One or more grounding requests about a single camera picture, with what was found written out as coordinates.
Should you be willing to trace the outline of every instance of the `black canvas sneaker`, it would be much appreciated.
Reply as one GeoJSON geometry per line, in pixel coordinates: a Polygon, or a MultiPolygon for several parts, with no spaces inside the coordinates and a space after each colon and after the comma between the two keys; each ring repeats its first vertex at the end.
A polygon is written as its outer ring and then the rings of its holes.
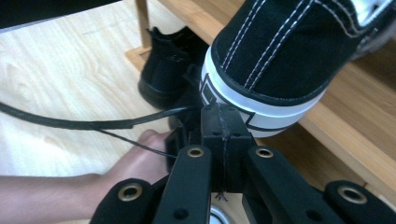
{"type": "Polygon", "coordinates": [[[204,104],[237,107],[256,137],[297,122],[361,43],[380,29],[391,0],[247,0],[208,49],[204,104]]]}

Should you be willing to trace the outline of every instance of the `black strap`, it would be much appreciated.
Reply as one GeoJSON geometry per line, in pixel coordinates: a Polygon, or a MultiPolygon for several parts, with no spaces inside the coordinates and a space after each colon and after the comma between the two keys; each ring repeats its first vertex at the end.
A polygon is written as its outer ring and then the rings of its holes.
{"type": "Polygon", "coordinates": [[[137,119],[120,119],[120,120],[104,120],[104,121],[78,121],[67,119],[52,119],[28,112],[21,111],[9,105],[0,102],[0,111],[6,113],[14,118],[22,119],[31,123],[44,125],[52,128],[70,129],[70,130],[117,130],[117,129],[132,129],[137,124],[150,122],[156,119],[170,117],[176,114],[181,114],[199,109],[197,106],[182,106],[161,111],[152,115],[147,115],[137,119]]]}

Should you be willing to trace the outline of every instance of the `light wooden surface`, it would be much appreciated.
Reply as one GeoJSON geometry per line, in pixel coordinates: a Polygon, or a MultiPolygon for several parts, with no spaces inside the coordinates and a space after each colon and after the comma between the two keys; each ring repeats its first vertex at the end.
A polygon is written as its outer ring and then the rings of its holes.
{"type": "MultiPolygon", "coordinates": [[[[160,0],[211,43],[243,0],[160,0]]],[[[347,64],[300,124],[396,204],[396,40],[347,64]]]]}
{"type": "MultiPolygon", "coordinates": [[[[151,24],[165,33],[183,26],[157,1],[148,7],[151,24]]],[[[0,34],[0,101],[58,119],[151,114],[155,109],[137,91],[140,74],[124,54],[138,46],[132,0],[0,34]]],[[[148,128],[168,130],[164,119],[117,133],[135,140],[148,128]]],[[[0,175],[102,174],[129,148],[100,133],[53,129],[0,113],[0,175]]]]}

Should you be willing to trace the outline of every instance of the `bolt hole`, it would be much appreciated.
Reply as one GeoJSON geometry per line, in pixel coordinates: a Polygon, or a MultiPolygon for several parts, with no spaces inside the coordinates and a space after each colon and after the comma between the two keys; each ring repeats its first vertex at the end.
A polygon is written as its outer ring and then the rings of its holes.
{"type": "Polygon", "coordinates": [[[189,211],[184,208],[179,208],[174,212],[174,218],[178,220],[186,219],[189,216],[189,211]]]}
{"type": "Polygon", "coordinates": [[[126,185],[120,189],[119,199],[123,202],[130,202],[139,198],[142,192],[142,186],[137,183],[126,185]]]}
{"type": "Polygon", "coordinates": [[[256,154],[262,158],[271,158],[274,156],[274,152],[266,148],[257,149],[256,154]]]}
{"type": "Polygon", "coordinates": [[[367,197],[357,189],[350,187],[338,188],[338,194],[350,203],[364,204],[367,203],[367,197]]]}
{"type": "Polygon", "coordinates": [[[190,157],[202,157],[204,155],[204,151],[200,148],[192,148],[187,151],[187,155],[190,157]]]}
{"type": "Polygon", "coordinates": [[[323,220],[322,215],[315,210],[308,210],[305,213],[306,213],[306,216],[309,217],[313,221],[320,222],[323,220]]]}
{"type": "Polygon", "coordinates": [[[135,189],[135,188],[130,188],[130,189],[126,189],[126,190],[123,192],[123,195],[124,195],[126,198],[132,198],[132,197],[134,197],[134,195],[136,195],[136,193],[137,193],[137,189],[135,189]]]}

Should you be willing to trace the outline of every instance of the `white rubber sole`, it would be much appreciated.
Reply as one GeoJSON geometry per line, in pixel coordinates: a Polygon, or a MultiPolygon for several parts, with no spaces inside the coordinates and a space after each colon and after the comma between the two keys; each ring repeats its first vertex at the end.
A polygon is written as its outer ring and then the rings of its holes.
{"type": "Polygon", "coordinates": [[[296,123],[325,91],[301,105],[267,105],[231,89],[219,76],[212,61],[211,47],[207,50],[201,74],[200,93],[205,105],[223,103],[237,108],[254,137],[268,137],[281,133],[296,123]]]}

